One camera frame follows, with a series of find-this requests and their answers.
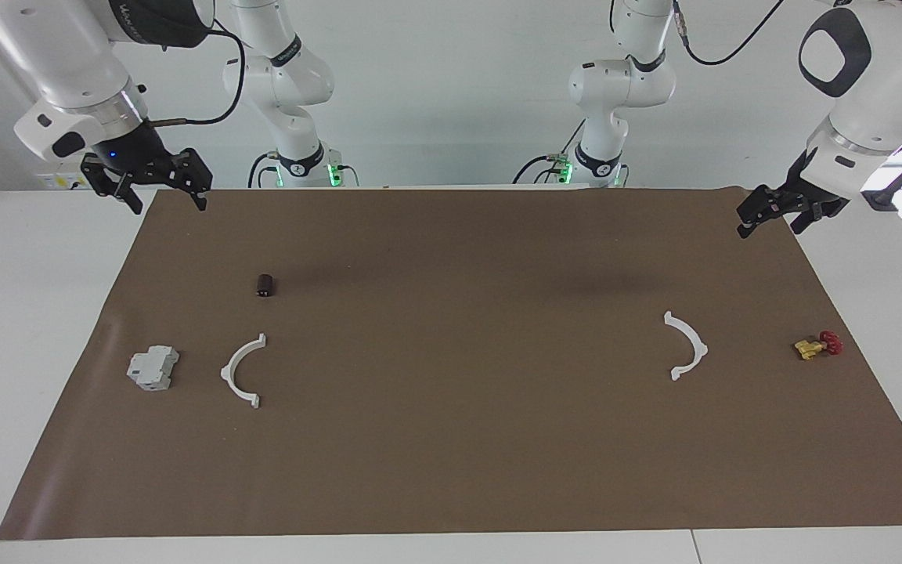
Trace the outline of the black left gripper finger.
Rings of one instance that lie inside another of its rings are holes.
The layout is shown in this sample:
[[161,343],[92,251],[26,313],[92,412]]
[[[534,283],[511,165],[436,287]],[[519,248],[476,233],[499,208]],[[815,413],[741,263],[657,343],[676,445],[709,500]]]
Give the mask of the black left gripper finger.
[[737,233],[741,238],[748,238],[770,219],[776,219],[778,213],[778,196],[776,190],[767,185],[759,185],[737,206]]
[[850,200],[834,200],[831,202],[813,202],[792,220],[792,232],[802,234],[814,222],[836,217],[849,204]]

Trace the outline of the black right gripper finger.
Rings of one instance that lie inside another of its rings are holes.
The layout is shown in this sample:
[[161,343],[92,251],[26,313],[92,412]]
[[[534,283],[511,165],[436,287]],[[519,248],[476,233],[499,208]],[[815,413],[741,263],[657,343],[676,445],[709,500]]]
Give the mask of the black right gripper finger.
[[211,189],[214,176],[194,149],[185,149],[171,156],[169,186],[187,193],[198,211],[207,210],[205,194]]
[[120,174],[118,181],[108,174],[108,168],[97,154],[85,154],[80,161],[80,171],[90,188],[100,197],[114,197],[118,202],[128,206],[135,215],[143,211],[143,203],[132,188],[133,178],[129,174]]

